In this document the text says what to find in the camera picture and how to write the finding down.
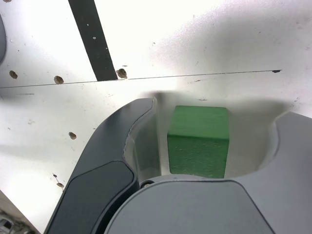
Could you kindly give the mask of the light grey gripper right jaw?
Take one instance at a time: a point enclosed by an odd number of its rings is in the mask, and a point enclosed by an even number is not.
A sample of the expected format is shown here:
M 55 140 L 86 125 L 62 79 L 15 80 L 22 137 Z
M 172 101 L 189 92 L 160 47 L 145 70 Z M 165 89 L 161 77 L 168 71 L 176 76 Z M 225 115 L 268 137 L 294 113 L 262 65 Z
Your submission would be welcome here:
M 107 234 L 309 234 L 312 120 L 288 112 L 271 128 L 258 171 L 228 179 L 154 177 L 110 220 Z

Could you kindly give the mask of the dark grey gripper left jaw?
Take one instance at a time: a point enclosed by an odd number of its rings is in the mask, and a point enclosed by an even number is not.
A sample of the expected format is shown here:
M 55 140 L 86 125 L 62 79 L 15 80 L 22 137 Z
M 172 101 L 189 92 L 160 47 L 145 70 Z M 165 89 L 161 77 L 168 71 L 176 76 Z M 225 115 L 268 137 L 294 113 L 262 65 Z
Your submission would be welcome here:
M 118 208 L 158 175 L 157 100 L 136 99 L 106 118 L 86 144 L 45 230 L 102 234 Z

